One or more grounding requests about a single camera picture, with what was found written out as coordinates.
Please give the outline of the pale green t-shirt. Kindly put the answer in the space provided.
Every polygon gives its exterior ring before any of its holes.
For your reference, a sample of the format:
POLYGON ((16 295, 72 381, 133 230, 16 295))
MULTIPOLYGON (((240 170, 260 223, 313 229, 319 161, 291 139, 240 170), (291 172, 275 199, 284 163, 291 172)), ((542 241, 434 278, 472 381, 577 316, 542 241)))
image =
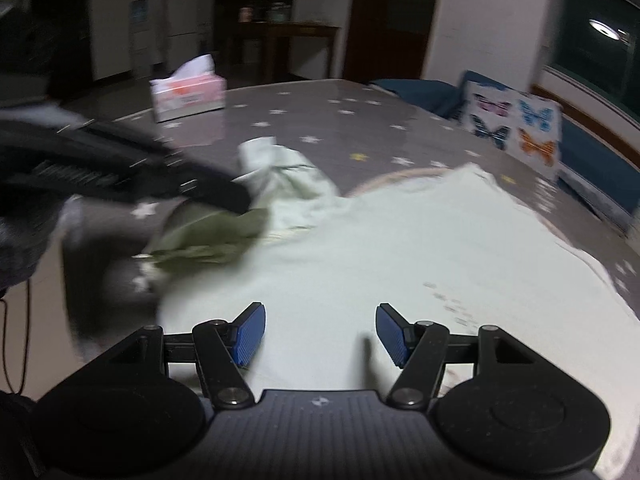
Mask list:
POLYGON ((249 214, 183 203, 138 258, 166 330, 259 301, 255 392, 386 391, 396 370, 374 338, 378 304, 462 334, 494 324, 604 402, 612 430, 596 471, 620 478, 639 433, 639 322, 621 278, 472 162, 343 197, 273 138, 243 143, 239 160, 257 195, 249 214))

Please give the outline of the water dispenser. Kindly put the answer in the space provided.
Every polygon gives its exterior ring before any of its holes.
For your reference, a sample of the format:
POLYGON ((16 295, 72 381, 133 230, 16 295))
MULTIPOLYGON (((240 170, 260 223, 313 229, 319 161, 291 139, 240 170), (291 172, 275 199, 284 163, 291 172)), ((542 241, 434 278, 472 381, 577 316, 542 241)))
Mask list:
POLYGON ((134 0, 129 5, 129 52, 131 70, 136 79, 152 74, 153 35, 149 0, 134 0))

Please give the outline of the pink tissue box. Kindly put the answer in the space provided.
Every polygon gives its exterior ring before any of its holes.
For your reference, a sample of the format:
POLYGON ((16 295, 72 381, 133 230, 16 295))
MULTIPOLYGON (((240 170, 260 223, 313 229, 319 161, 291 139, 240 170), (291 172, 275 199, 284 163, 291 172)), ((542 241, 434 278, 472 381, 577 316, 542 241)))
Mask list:
POLYGON ((181 65, 170 77, 150 81, 156 122, 170 122, 222 110, 226 106, 227 81, 215 73, 210 54, 181 65))

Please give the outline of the white refrigerator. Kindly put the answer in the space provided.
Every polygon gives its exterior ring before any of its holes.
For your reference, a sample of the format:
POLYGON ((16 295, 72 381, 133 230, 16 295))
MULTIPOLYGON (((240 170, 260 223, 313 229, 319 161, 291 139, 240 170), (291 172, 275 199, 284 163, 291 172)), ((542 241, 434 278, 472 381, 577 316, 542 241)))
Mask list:
POLYGON ((170 72, 209 49, 210 0, 165 0, 165 63, 170 72))

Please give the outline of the grey star tablecloth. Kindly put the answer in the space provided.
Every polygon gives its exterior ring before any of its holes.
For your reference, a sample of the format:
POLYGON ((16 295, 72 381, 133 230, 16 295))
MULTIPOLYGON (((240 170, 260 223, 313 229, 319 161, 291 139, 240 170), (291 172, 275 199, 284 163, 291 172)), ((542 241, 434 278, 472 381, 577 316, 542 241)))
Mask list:
MULTIPOLYGON (((272 136, 302 152, 344 193, 401 169, 476 162, 504 190, 596 257, 626 303, 638 307, 639 258, 608 222, 567 188, 545 184, 488 141, 378 89, 337 79, 232 89, 223 110, 163 125, 154 122, 144 82, 91 92, 70 107, 87 117, 116 119, 156 133, 202 162, 231 170, 238 166, 240 143, 272 136)), ((82 198, 67 205, 67 309, 85 360, 156 317, 157 296, 134 256, 171 209, 169 202, 135 207, 82 198)))

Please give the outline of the dark wooden side table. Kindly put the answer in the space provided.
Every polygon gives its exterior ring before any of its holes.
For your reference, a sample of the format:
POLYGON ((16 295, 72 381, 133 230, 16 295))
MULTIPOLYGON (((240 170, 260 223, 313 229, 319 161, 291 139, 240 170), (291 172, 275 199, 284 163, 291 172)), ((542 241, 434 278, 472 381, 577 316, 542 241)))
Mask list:
POLYGON ((331 79, 337 34, 334 25, 313 22, 241 22, 235 25, 230 47, 230 65, 240 70, 246 64, 245 47, 257 44, 256 78, 260 84, 283 82, 285 74, 292 74, 294 41, 296 39, 323 40, 326 44, 326 64, 323 79, 331 79))

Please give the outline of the butterfly print pillow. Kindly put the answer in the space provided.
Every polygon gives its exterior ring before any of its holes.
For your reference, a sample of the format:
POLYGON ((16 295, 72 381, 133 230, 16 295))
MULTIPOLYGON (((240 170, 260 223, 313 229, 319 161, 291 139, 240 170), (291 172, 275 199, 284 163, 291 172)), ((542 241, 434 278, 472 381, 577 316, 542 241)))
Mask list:
POLYGON ((553 182, 561 165, 562 107, 481 74, 463 78, 459 124, 553 182))

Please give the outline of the dark display shelf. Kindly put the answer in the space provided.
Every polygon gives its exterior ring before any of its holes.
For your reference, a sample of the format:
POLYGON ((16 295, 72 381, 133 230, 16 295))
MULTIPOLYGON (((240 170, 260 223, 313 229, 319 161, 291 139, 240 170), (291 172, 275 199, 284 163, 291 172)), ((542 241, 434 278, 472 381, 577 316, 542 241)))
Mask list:
POLYGON ((294 0, 213 0, 210 53, 231 87, 260 79, 260 44, 269 22, 291 19, 294 0))

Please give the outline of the blue sofa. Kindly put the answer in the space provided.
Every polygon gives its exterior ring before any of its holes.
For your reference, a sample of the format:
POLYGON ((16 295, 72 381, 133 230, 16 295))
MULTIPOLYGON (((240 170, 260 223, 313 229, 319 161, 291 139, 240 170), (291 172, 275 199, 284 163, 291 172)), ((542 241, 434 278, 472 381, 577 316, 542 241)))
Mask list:
POLYGON ((374 84, 494 144, 541 177, 565 185, 597 216, 626 233, 639 206, 639 167, 564 114, 562 105, 479 73, 458 84, 379 79, 374 84))

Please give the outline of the dark wooden door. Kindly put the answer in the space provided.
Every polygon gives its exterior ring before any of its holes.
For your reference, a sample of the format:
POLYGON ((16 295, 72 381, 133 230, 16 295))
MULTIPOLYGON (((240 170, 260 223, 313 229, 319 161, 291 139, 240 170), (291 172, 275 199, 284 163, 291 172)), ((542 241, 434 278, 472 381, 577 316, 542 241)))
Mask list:
POLYGON ((436 0, 352 0, 342 77, 418 79, 436 0))

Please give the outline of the dark green window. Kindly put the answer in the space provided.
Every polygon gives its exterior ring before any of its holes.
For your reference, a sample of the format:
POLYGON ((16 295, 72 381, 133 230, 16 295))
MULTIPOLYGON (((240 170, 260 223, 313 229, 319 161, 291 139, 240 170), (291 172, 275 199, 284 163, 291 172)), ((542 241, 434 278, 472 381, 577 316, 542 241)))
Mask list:
POLYGON ((639 0, 563 0, 550 66, 639 117, 639 0))

